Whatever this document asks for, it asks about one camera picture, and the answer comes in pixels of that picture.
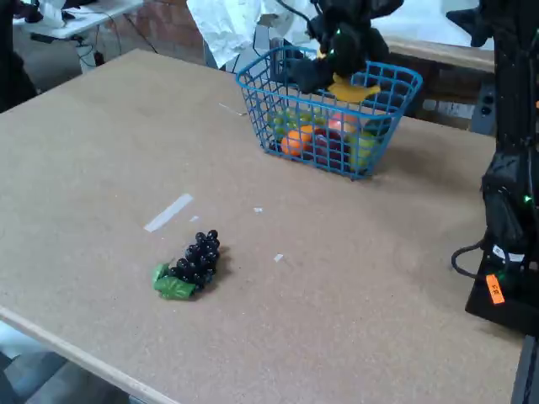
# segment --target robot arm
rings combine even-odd
[[[291,69],[292,79],[303,93],[312,93],[334,82],[334,73],[349,77],[366,67],[366,60],[382,61],[389,55],[386,42],[371,20],[383,17],[403,5],[403,0],[311,0],[318,15],[307,21],[307,32],[320,44],[323,59],[297,62]]]
[[[371,20],[388,15],[403,0],[312,0],[318,16],[307,20],[324,59],[300,60],[292,79],[311,93],[348,77],[366,59],[383,60],[388,52]],[[539,336],[539,175],[537,170],[536,86],[539,48],[537,0],[480,0],[477,8],[447,17],[472,36],[472,46],[494,37],[496,76],[496,151],[482,179],[487,230],[483,239],[455,252],[457,272],[475,280],[467,311],[526,334]],[[483,249],[478,273],[460,268],[462,253]],[[493,304],[488,279],[499,281],[504,304]]]

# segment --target grape bunch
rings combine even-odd
[[[217,236],[216,230],[210,230],[208,234],[196,233],[196,244],[187,247],[185,258],[180,258],[175,267],[168,268],[167,276],[193,284],[195,291],[203,290],[216,273],[220,245]]]

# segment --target orange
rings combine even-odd
[[[305,150],[307,143],[312,141],[312,125],[305,125],[300,130],[291,130],[280,141],[280,149],[283,153],[299,157]]]

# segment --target table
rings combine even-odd
[[[427,61],[494,72],[494,52],[466,46],[436,44],[425,40],[407,40],[397,36],[384,37],[391,52]]]
[[[92,70],[95,65],[93,58],[94,43],[88,40],[86,32],[90,29],[106,23],[119,15],[129,13],[144,5],[143,0],[101,0],[80,8],[68,8],[66,11],[71,13],[75,19],[66,21],[61,28],[54,28],[40,21],[35,24],[27,24],[24,19],[13,19],[14,27],[21,27],[25,31],[34,34],[49,36],[58,40],[69,40],[74,35],[79,35],[83,41],[76,47],[80,59],[80,65],[83,72]]]
[[[0,115],[0,320],[148,402],[509,402],[522,337],[449,270],[494,141],[403,118],[350,182],[219,104],[244,108],[232,75],[137,50]],[[211,228],[215,288],[158,298],[155,264]]]

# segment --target blue wire basket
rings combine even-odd
[[[237,74],[254,133],[270,154],[352,179],[370,176],[423,78],[404,67],[368,61],[351,83],[378,85],[381,91],[350,104],[322,89],[301,93],[291,80],[291,64],[315,55],[306,48],[275,48]]]

